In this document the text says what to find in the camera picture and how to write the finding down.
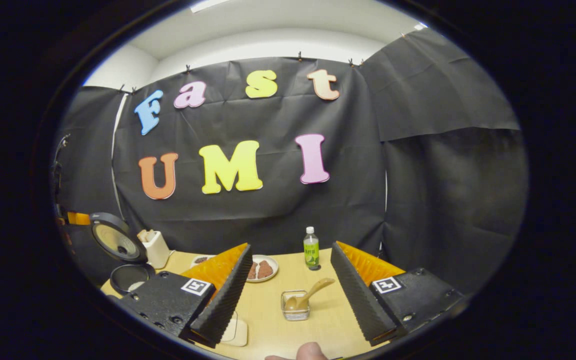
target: spoon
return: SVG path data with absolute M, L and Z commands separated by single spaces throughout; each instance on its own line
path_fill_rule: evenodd
M 286 300 L 285 310 L 288 310 L 289 312 L 292 312 L 294 310 L 306 310 L 308 308 L 307 306 L 308 299 L 310 299 L 310 297 L 313 296 L 316 292 L 320 291 L 321 289 L 324 289 L 325 287 L 334 282 L 335 282 L 334 278 L 329 277 L 322 278 L 322 280 L 315 282 L 315 284 L 312 286 L 312 289 L 310 289 L 310 291 L 304 296 L 300 297 L 293 296 L 288 300 Z

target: small glass cup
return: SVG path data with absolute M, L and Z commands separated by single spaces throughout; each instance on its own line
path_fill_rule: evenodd
M 281 293 L 281 312 L 287 321 L 304 321 L 311 314 L 310 304 L 306 310 L 286 310 L 286 301 L 291 297 L 302 297 L 308 294 L 306 290 L 289 290 Z

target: green bottle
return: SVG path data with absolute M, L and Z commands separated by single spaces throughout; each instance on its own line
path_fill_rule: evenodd
M 320 240 L 315 235 L 315 228 L 306 228 L 306 237 L 303 239 L 303 254 L 306 266 L 311 270 L 320 268 Z

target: hand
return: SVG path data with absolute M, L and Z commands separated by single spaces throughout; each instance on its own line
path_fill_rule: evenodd
M 289 358 L 270 355 L 266 356 L 265 360 L 290 360 Z M 320 347 L 317 342 L 306 342 L 302 346 L 299 346 L 299 350 L 297 350 L 297 360 L 329 360 L 322 353 L 322 348 Z

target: foam letter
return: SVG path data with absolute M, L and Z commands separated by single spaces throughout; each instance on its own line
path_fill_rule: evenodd
M 237 190 L 256 191 L 261 189 L 263 182 L 257 175 L 256 152 L 259 143 L 248 140 L 237 144 L 230 161 L 224 155 L 218 145 L 208 145 L 199 149 L 199 155 L 203 157 L 205 168 L 205 185 L 201 187 L 204 194 L 217 194 L 222 187 L 217 184 L 217 176 L 226 191 L 233 189 L 235 175 L 239 175 Z
M 139 116 L 141 121 L 141 134 L 146 135 L 152 130 L 159 122 L 160 118 L 153 116 L 160 113 L 162 107 L 157 99 L 164 96 L 164 91 L 156 90 L 151 96 L 148 96 L 141 104 L 135 107 L 134 112 Z
M 330 174 L 324 170 L 322 160 L 322 134 L 306 134 L 295 137 L 294 141 L 301 146 L 303 158 L 303 175 L 301 182 L 304 184 L 316 184 L 327 182 Z
M 179 89 L 181 95 L 177 96 L 174 100 L 174 107 L 183 109 L 190 105 L 191 108 L 196 108 L 203 104 L 206 98 L 206 83 L 203 81 L 189 82 Z
M 154 166 L 157 164 L 157 157 L 150 156 L 139 160 L 141 187 L 148 198 L 155 200 L 167 199 L 175 192 L 175 161 L 178 157 L 175 152 L 165 153 L 161 156 L 161 162 L 164 164 L 164 175 L 166 176 L 164 187 L 155 185 Z
M 330 82 L 337 81 L 336 76 L 328 75 L 326 70 L 319 69 L 309 73 L 306 77 L 312 79 L 312 83 L 315 85 L 315 94 L 323 100 L 335 100 L 339 98 L 339 91 L 330 89 Z
M 252 71 L 246 78 L 246 95 L 249 98 L 269 98 L 277 92 L 277 74 L 272 70 Z

